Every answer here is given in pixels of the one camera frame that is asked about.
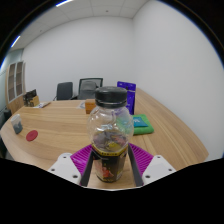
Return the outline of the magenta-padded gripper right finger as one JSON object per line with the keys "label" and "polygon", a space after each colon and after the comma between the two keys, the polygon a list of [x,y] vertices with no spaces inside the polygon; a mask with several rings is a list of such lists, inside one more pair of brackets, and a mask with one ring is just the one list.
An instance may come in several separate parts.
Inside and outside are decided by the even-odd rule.
{"label": "magenta-padded gripper right finger", "polygon": [[137,186],[145,186],[175,172],[162,155],[153,156],[134,144],[129,144],[128,155]]}

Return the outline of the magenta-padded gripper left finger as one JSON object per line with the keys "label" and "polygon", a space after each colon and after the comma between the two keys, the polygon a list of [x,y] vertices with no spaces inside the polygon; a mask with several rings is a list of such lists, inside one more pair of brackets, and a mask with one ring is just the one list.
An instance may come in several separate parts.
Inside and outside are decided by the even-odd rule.
{"label": "magenta-padded gripper left finger", "polygon": [[88,145],[74,154],[63,153],[48,171],[80,186],[87,186],[93,163],[92,146]]}

